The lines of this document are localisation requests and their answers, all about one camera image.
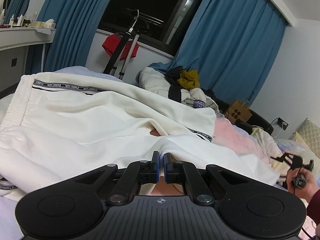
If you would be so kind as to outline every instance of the pillow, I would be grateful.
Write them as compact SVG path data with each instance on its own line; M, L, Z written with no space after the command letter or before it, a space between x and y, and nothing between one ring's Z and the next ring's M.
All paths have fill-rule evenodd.
M306 150L310 150L310 147L306 142L302 139L301 135L298 132L294 132L292 135L292 138L290 140L293 140L295 142L300 143Z
M311 151L320 158L320 127L316 126L307 118L304 120L297 132L310 147Z

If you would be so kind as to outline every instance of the person's hand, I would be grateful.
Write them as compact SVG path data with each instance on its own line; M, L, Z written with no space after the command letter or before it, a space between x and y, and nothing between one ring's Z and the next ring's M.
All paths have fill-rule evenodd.
M292 194L293 194L292 179L294 177L297 177L298 171L299 171L299 168L294 169L294 170L288 170L288 173L287 173L288 191ZM318 187L317 182L316 182L315 178L313 177L311 171L309 171L305 168L302 168L299 173L304 175L304 177L307 181L307 185L303 189L296 187L295 195L298 198L304 198L309 203L311 201L312 197L315 195L315 193L320 188Z

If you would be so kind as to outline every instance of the shelf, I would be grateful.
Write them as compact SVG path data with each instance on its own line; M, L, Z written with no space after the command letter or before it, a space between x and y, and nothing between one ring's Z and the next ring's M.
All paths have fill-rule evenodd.
M50 31L50 34L44 34L31 27L1 28L0 50L51 43L53 42L56 29Z

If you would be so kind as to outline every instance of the brown paper bag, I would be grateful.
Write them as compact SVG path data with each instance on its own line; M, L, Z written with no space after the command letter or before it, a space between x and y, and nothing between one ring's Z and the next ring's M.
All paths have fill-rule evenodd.
M252 114L249 110L250 106L245 105L246 102L242 103L237 99L233 101L233 103L229 106L224 114L225 118L227 118L232 124L235 124L237 119L247 122Z

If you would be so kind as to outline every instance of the pink blanket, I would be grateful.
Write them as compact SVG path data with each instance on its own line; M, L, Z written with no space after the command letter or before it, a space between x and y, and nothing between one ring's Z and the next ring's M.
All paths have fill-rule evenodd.
M246 131L232 125L228 119L224 117L216 119L214 135L212 143L233 150L236 154L252 153L269 164L268 157L257 140Z

